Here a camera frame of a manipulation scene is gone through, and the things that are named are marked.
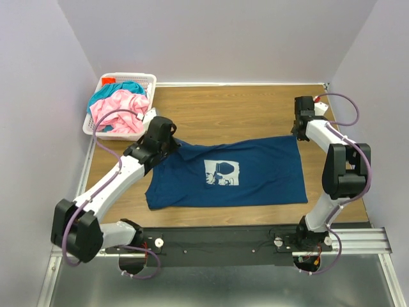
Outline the dark blue t shirt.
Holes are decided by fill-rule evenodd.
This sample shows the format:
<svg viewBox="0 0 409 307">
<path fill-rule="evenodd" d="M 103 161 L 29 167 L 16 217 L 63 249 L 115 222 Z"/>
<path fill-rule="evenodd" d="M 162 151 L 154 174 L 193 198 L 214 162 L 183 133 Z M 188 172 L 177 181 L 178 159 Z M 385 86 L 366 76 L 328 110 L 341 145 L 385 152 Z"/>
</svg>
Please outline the dark blue t shirt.
<svg viewBox="0 0 409 307">
<path fill-rule="evenodd" d="M 213 146 L 182 142 L 153 169 L 149 209 L 307 203 L 293 136 Z"/>
</svg>

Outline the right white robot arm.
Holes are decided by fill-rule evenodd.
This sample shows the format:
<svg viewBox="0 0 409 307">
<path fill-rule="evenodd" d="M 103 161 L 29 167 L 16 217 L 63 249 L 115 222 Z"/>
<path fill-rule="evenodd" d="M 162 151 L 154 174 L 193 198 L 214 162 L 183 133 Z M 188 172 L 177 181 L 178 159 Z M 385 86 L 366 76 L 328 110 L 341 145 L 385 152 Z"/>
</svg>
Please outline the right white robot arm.
<svg viewBox="0 0 409 307">
<path fill-rule="evenodd" d="M 320 96 L 295 98 L 291 133 L 299 141 L 314 141 L 326 154 L 321 184 L 323 193 L 297 225 L 292 243 L 301 251 L 323 244 L 331 224 L 347 204 L 363 197 L 371 185 L 371 148 L 356 143 L 325 118 L 328 106 Z"/>
</svg>

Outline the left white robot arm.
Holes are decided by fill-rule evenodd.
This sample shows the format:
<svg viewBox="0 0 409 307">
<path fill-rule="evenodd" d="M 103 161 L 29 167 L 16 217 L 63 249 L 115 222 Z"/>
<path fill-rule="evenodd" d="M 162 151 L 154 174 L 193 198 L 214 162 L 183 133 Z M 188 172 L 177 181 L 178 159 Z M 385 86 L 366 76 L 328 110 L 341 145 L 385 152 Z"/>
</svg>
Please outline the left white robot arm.
<svg viewBox="0 0 409 307">
<path fill-rule="evenodd" d="M 145 134 L 119 156 L 117 164 L 101 180 L 73 201 L 58 202 L 50 240 L 62 249 L 69 265 L 75 265 L 71 256 L 87 263 L 101 249 L 121 246 L 133 253 L 141 247 L 143 229 L 138 224 L 128 219 L 111 224 L 101 222 L 128 188 L 177 151 L 175 132 L 176 125 L 170 119 L 153 117 Z"/>
</svg>

